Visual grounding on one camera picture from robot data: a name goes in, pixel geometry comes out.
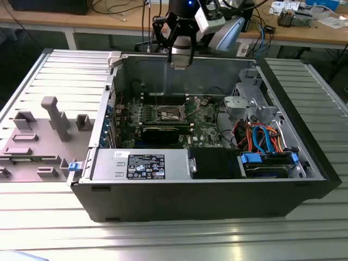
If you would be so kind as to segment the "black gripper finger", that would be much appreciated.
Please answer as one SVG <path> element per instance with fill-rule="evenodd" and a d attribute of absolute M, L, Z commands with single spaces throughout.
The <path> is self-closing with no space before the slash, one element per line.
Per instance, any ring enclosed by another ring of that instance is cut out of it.
<path fill-rule="evenodd" d="M 170 28 L 170 33 L 167 38 L 161 32 L 164 24 L 167 24 Z M 172 62 L 172 49 L 180 31 L 180 24 L 177 21 L 177 15 L 168 11 L 166 16 L 154 16 L 152 19 L 152 27 L 157 42 L 168 50 L 167 61 L 169 63 Z"/>
<path fill-rule="evenodd" d="M 195 54 L 195 49 L 196 49 L 196 45 L 197 45 L 197 40 L 196 40 L 196 34 L 198 32 L 198 25 L 195 24 L 191 24 L 190 25 L 190 42 L 191 42 L 191 51 L 190 51 L 190 57 L 189 57 L 189 65 L 192 64 L 193 58 L 194 58 L 194 54 Z"/>

